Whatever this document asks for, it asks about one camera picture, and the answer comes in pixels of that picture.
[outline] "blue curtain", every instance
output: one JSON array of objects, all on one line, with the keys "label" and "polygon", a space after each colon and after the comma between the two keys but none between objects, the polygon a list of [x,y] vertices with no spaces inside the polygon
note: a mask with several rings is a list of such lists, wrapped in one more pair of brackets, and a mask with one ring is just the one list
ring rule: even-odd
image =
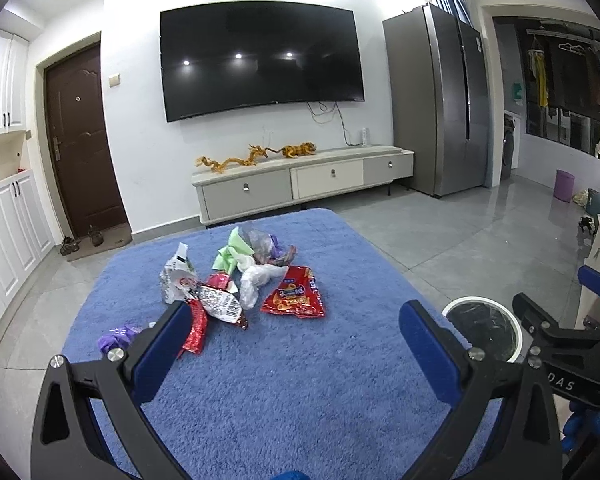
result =
[{"label": "blue curtain", "polygon": [[442,10],[446,10],[449,14],[459,18],[467,25],[473,27],[471,17],[469,17],[469,9],[466,6],[466,0],[435,0],[436,5]]}]

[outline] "gray drawer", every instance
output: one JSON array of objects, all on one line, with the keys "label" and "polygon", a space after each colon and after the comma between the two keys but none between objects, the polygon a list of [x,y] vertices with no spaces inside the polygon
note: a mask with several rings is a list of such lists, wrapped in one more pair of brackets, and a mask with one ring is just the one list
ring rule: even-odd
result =
[{"label": "gray drawer", "polygon": [[271,171],[202,187],[210,220],[291,202],[289,170]]},{"label": "gray drawer", "polygon": [[365,186],[383,184],[407,176],[413,176],[413,153],[397,153],[365,159]]}]

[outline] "red object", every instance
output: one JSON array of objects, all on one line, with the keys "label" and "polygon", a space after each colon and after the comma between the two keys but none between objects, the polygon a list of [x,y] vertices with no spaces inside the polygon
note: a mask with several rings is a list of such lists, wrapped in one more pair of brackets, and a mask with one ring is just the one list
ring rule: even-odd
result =
[{"label": "red object", "polygon": [[230,281],[231,276],[229,276],[226,272],[216,272],[206,279],[206,284],[208,286],[212,286],[213,288],[225,290]]},{"label": "red object", "polygon": [[290,266],[278,288],[264,300],[260,311],[281,316],[324,317],[314,272],[309,267]]},{"label": "red object", "polygon": [[187,300],[187,304],[191,307],[191,316],[193,323],[191,326],[191,332],[182,345],[182,350],[178,354],[180,357],[184,351],[192,352],[193,354],[200,355],[202,353],[202,347],[205,345],[205,333],[206,333],[206,312],[202,307],[202,303],[198,300]]}]

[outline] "blue rug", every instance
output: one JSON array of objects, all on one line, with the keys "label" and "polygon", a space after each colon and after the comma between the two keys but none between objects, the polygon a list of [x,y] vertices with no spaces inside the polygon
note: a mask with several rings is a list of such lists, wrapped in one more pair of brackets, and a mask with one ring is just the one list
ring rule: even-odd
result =
[{"label": "blue rug", "polygon": [[[294,263],[314,270],[326,318],[261,313],[276,283],[265,286],[247,313],[246,332],[210,319],[202,355],[176,361],[155,399],[142,406],[148,420],[194,479],[267,480],[289,470],[312,480],[400,478],[448,406],[402,338],[398,311],[417,299],[440,325],[451,325],[333,212],[313,209],[254,225],[298,247]],[[96,340],[108,329],[157,320],[165,309],[158,273],[178,241],[189,245],[206,278],[231,229],[116,254],[78,313],[64,354],[71,362],[99,358]],[[496,408],[492,403],[459,474],[475,465]],[[96,415],[114,458],[133,472],[99,404]]]}]

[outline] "black tv screen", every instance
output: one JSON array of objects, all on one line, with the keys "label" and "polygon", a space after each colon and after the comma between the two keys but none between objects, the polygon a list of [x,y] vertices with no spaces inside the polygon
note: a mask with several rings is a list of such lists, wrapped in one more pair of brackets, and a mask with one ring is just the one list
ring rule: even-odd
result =
[{"label": "black tv screen", "polygon": [[256,105],[363,101],[351,10],[224,2],[160,14],[167,122]]}]

